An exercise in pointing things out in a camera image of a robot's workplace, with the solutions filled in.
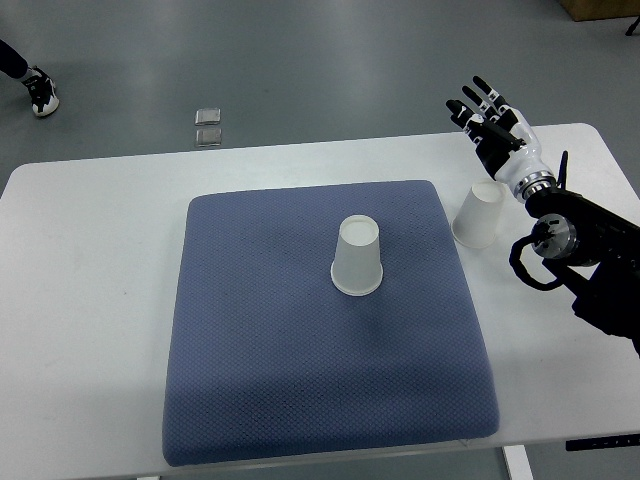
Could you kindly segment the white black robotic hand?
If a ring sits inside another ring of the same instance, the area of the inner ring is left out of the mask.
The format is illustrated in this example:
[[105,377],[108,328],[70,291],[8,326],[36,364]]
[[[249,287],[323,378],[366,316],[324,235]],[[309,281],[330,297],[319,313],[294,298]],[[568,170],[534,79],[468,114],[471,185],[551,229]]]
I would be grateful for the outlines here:
[[542,147],[520,110],[479,76],[463,86],[466,101],[446,102],[450,120],[474,145],[488,175],[506,185],[524,203],[534,193],[554,187],[556,178],[542,161]]

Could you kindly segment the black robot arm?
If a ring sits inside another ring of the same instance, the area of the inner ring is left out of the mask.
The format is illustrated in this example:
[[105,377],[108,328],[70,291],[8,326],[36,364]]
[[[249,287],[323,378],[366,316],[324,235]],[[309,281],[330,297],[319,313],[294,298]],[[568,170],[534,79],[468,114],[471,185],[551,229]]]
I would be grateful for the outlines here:
[[566,287],[576,317],[638,349],[639,227],[567,190],[568,158],[564,152],[558,180],[525,191],[536,223],[512,245],[509,264],[536,290]]

